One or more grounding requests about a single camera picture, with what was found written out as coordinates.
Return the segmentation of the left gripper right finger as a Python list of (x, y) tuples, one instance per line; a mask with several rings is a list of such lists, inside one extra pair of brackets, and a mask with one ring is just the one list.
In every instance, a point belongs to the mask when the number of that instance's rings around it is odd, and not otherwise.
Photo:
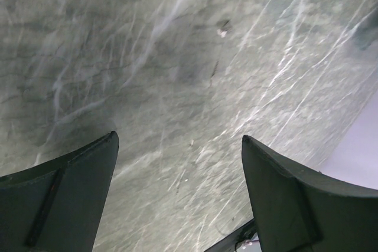
[(242, 139), (242, 164), (263, 251), (376, 251), (377, 191)]

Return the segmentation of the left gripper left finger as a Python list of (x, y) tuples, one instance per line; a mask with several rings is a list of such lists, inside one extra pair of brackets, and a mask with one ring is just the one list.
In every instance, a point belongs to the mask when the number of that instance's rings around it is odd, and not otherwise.
[(119, 151), (112, 131), (1, 177), (1, 251), (92, 251)]

